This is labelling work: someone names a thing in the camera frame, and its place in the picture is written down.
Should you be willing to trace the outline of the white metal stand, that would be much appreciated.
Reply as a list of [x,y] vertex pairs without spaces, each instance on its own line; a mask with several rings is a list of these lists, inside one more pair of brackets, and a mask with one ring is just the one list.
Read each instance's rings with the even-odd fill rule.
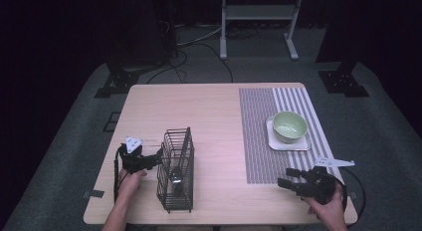
[[229,5],[226,0],[222,0],[219,57],[222,60],[226,60],[228,57],[226,38],[228,22],[282,20],[290,22],[289,31],[284,34],[284,41],[291,59],[297,61],[299,54],[295,47],[293,36],[301,11],[302,1],[296,0],[294,4],[289,5]]

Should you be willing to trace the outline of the grey tape piece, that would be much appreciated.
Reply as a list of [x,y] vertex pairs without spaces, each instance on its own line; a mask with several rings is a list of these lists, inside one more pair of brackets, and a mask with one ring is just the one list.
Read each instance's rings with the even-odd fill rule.
[[83,198],[90,198],[90,197],[96,197],[96,198],[102,198],[104,196],[104,192],[101,190],[87,190],[83,193]]

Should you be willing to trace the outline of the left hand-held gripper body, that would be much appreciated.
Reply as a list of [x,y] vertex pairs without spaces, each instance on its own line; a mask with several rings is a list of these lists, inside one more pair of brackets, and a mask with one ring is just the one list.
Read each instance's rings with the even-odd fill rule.
[[127,136],[116,151],[116,157],[121,159],[122,167],[130,174],[153,167],[153,156],[144,156],[142,147],[142,139]]

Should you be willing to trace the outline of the dark equipment cabinet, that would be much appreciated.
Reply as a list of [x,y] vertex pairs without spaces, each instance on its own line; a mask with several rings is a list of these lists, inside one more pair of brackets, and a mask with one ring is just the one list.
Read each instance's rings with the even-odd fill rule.
[[113,74],[164,65],[175,51],[172,0],[111,0],[106,20]]

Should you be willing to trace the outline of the black wire rack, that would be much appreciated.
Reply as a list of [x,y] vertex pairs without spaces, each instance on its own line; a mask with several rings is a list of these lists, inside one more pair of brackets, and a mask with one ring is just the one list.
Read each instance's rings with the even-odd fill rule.
[[[191,128],[168,129],[161,145],[163,148],[162,164],[158,165],[156,196],[163,208],[171,211],[193,209],[194,182],[194,144]],[[180,167],[183,173],[183,190],[173,192],[170,172],[174,167]]]

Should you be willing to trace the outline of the person's right hand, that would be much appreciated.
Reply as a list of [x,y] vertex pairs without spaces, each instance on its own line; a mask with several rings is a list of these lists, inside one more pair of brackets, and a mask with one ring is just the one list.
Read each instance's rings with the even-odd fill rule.
[[310,197],[303,197],[303,201],[310,206],[308,214],[316,215],[328,231],[347,231],[340,184],[337,183],[335,185],[335,192],[330,202],[325,205],[318,203]]

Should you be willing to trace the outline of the dark spoon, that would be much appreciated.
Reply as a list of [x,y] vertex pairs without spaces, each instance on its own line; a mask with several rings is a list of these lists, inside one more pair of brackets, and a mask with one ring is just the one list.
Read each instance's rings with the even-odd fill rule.
[[183,190],[183,173],[180,167],[174,167],[170,172],[170,181],[173,192],[179,194]]

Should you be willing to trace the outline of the person's left hand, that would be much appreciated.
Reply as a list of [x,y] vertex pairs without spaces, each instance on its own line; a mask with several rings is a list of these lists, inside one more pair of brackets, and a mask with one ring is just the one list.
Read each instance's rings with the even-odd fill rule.
[[127,170],[122,169],[119,173],[117,199],[131,199],[137,192],[142,178],[146,175],[147,173],[144,170],[129,173]]

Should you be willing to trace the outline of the white square plate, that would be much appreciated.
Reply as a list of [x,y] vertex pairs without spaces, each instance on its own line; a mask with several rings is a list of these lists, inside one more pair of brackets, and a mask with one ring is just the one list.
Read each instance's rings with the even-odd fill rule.
[[308,133],[293,143],[284,143],[278,140],[273,129],[273,119],[274,117],[272,115],[266,119],[268,145],[270,148],[277,151],[307,151],[311,149],[312,142]]

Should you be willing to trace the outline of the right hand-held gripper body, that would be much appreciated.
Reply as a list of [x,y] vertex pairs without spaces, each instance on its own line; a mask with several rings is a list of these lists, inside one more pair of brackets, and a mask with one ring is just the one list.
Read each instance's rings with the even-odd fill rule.
[[319,156],[314,162],[314,167],[308,171],[302,170],[301,177],[307,182],[304,191],[299,196],[314,198],[319,204],[328,204],[339,184],[342,190],[341,202],[347,204],[347,188],[336,176],[329,174],[326,170],[335,167],[354,166],[354,161],[346,161],[335,158]]

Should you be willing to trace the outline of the green bowl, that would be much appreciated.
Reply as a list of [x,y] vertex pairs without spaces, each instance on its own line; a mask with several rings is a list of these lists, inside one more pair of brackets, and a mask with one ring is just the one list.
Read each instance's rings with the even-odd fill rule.
[[273,131],[276,138],[283,143],[294,143],[308,133],[306,120],[294,112],[280,112],[274,115]]

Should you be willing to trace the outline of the black stand base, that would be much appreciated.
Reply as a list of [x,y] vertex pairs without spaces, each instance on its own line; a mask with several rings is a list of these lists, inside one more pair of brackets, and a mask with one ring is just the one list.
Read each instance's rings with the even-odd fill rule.
[[318,75],[329,94],[344,94],[348,98],[367,98],[369,96],[365,87],[361,86],[352,74],[319,71]]
[[126,71],[110,73],[105,84],[97,89],[96,99],[109,98],[111,95],[127,94],[133,85],[136,85],[139,74]]

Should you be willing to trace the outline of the grey striped placemat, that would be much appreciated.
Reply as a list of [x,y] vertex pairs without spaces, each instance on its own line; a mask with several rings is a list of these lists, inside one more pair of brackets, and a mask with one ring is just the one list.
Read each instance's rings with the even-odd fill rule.
[[[239,90],[247,182],[275,184],[288,167],[309,170],[319,157],[332,157],[313,103],[304,88],[241,88]],[[295,112],[308,124],[302,150],[270,147],[270,119],[278,112]]]

